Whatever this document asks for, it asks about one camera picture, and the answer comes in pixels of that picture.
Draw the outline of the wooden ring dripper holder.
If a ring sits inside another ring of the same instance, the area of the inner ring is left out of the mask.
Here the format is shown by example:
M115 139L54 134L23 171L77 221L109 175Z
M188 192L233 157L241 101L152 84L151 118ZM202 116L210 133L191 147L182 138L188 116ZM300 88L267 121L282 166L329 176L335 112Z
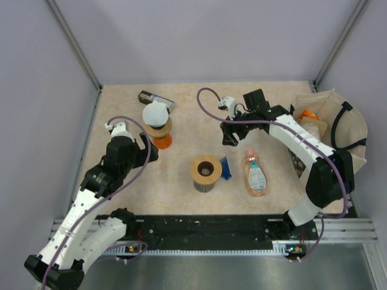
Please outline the wooden ring dripper holder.
M171 117L168 118L166 124L162 128L155 129L148 124L144 124L146 133L152 138L162 139L167 136L173 128Z

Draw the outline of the white paper coffee filter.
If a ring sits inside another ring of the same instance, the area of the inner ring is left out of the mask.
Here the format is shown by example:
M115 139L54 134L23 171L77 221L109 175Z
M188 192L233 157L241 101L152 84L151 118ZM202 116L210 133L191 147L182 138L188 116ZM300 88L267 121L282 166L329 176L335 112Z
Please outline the white paper coffee filter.
M162 127L166 124L169 113L165 104L155 101L145 106L142 117L145 124Z

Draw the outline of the blue cone dripper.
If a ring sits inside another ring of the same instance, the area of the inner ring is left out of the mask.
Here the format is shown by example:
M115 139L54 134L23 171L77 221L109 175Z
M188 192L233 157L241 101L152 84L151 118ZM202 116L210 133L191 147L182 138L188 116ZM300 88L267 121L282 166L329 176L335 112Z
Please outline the blue cone dripper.
M230 167L226 156L220 159L220 164L222 169L221 177L228 181L232 177L232 174L230 172Z

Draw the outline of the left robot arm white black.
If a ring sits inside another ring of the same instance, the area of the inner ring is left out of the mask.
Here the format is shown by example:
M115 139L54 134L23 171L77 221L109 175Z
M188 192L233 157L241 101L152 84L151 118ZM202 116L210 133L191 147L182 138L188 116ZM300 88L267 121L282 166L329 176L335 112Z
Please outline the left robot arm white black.
M87 235L100 210L115 192L125 187L132 169L143 170L158 158L158 149L145 133L139 148L129 132L112 133L100 162L87 171L70 211L54 236L37 255L27 257L27 271L50 289L77 289L92 264L116 241L132 239L137 232L135 216L125 208L114 210L106 222Z

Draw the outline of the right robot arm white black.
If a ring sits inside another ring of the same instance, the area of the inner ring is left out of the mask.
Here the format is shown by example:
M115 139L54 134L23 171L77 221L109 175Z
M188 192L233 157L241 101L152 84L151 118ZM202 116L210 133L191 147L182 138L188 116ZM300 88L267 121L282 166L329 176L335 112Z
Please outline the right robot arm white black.
M243 99L246 112L237 109L233 97L218 100L219 109L228 113L220 124L223 145L237 146L250 131L260 129L302 161L307 175L306 197L287 212L289 220L282 224L283 234L296 239L304 232L304 224L354 190L353 158L348 151L333 149L312 136L281 105L270 106L261 89L244 94Z

